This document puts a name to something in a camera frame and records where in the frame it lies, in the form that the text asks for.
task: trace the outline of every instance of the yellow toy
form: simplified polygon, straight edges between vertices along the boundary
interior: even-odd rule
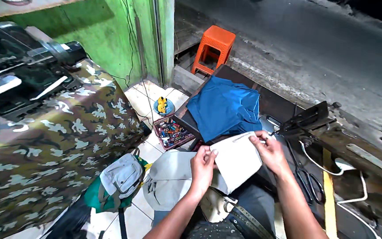
[[[158,110],[160,113],[166,114],[166,106],[167,106],[166,101],[167,101],[167,99],[166,99],[166,98],[163,98],[163,97],[160,97],[160,98],[157,100],[157,103],[158,103],[157,110]]]

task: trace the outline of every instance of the measuring tape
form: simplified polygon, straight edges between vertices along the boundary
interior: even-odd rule
[[[236,218],[240,219],[242,222],[244,222],[248,228],[250,228],[259,236],[259,238],[273,239],[273,236],[243,207],[232,202],[225,202],[225,211],[227,211],[228,203],[232,204],[236,209],[238,209],[238,211],[240,211],[240,213],[242,213],[244,217],[234,212],[234,210],[232,210],[230,213],[236,216]]]

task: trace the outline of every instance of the black scissors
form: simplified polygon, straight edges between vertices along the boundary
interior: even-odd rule
[[[291,148],[289,141],[286,140],[286,142],[287,142],[288,148],[290,149],[291,157],[293,158],[293,162],[295,165],[295,176],[300,181],[300,184],[302,185],[303,190],[307,195],[307,198],[308,198],[307,203],[313,204],[313,201],[315,201],[317,204],[321,204],[321,205],[324,204],[326,198],[325,198],[325,192],[324,192],[324,189],[322,187],[322,184],[316,179],[316,177],[313,174],[308,173],[302,167],[301,162],[297,161],[297,159],[295,158],[293,149]],[[315,182],[316,187],[319,189],[319,192],[321,193],[321,199],[319,199],[317,194],[316,194],[313,182]]]

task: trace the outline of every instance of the orange plastic stool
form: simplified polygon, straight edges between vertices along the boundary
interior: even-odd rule
[[[206,56],[209,54],[214,58],[218,58],[216,69],[220,67],[221,64],[225,64],[228,61],[229,53],[231,52],[232,45],[234,44],[235,34],[222,29],[216,25],[213,25],[207,29],[203,37],[201,38],[200,46],[195,56],[194,64],[191,69],[191,73],[195,74],[195,70],[199,69],[200,71],[213,74],[213,70],[209,69],[206,66],[200,64],[200,59],[202,62],[206,59]],[[209,46],[220,51],[220,55],[217,56],[213,52],[209,51]]]

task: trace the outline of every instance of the yellow strap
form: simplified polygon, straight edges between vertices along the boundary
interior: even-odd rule
[[[331,169],[331,152],[323,149],[323,164],[326,169]],[[323,171],[324,191],[325,191],[325,231],[330,239],[337,238],[337,222],[335,218],[334,185],[332,176]]]
[[[148,171],[148,170],[151,168],[152,165],[153,165],[152,163],[147,163],[147,164],[144,166],[145,171]],[[141,188],[142,185],[144,185],[144,182],[141,182],[141,183],[140,183],[139,188]]]

